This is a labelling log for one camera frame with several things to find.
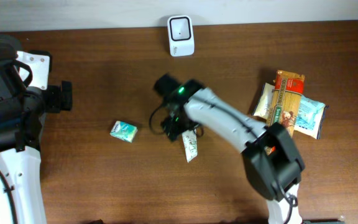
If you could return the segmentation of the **teal wet wipes pack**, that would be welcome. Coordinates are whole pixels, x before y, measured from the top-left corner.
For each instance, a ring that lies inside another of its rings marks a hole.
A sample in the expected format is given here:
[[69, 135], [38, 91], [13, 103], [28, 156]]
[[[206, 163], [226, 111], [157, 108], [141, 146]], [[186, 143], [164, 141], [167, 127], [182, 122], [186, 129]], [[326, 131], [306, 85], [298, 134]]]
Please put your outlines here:
[[321, 130], [325, 112], [328, 106], [322, 102], [301, 96], [295, 131], [301, 132], [315, 139], [321, 138]]

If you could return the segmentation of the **small teal tissue pack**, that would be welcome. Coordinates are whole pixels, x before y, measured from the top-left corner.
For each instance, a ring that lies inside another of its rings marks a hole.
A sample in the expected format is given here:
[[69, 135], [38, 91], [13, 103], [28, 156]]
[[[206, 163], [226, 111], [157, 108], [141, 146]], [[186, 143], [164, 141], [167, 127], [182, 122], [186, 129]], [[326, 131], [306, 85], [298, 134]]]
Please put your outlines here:
[[116, 121], [110, 135], [126, 142], [132, 142], [137, 134], [137, 127], [123, 121]]

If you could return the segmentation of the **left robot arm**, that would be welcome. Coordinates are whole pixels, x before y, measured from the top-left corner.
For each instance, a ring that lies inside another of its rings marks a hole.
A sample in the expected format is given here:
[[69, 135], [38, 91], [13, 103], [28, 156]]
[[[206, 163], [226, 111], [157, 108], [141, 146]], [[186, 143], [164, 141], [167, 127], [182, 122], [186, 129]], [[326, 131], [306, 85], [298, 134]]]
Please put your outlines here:
[[49, 85], [52, 55], [0, 55], [0, 223], [46, 223], [40, 140], [46, 115], [71, 111], [72, 84]]

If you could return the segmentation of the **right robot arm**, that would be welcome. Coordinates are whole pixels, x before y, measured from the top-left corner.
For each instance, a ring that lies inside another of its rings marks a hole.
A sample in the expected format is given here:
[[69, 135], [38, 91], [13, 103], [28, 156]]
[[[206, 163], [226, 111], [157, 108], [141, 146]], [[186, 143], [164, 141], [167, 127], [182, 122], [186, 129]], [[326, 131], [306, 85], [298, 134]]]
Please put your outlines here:
[[247, 180], [267, 203], [269, 223], [303, 223], [298, 189], [305, 163], [288, 131], [266, 125], [220, 99], [198, 80], [180, 83], [170, 74], [154, 90], [168, 116], [160, 123], [170, 141], [202, 126], [214, 131], [241, 154]]

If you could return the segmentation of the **white tube with beige cap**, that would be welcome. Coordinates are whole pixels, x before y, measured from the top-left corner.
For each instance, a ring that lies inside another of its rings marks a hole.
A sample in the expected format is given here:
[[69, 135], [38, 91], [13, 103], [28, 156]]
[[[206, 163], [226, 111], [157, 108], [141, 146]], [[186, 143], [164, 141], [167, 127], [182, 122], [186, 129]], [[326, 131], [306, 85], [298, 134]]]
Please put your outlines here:
[[198, 155], [196, 131], [185, 131], [182, 134], [182, 140], [185, 148], [186, 161], [190, 162]]

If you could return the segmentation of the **yellow white snack bag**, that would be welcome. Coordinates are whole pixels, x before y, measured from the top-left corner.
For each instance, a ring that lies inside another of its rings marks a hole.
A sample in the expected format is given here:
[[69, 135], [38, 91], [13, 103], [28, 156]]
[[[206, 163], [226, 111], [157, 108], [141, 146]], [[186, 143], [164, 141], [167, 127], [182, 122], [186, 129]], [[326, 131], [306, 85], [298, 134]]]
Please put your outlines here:
[[252, 114], [253, 116], [258, 116], [263, 119], [268, 118], [269, 108], [273, 97], [273, 89], [274, 89], [273, 85], [269, 83], [264, 84], [262, 88], [261, 96]]

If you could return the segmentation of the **red spaghetti packet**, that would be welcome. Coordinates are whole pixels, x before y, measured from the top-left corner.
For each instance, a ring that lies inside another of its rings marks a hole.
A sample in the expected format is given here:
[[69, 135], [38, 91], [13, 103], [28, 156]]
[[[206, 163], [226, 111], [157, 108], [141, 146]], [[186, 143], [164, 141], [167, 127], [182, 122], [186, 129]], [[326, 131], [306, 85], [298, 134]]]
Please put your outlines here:
[[304, 90], [305, 76], [277, 70], [272, 101], [268, 108], [267, 126], [280, 123], [292, 137]]

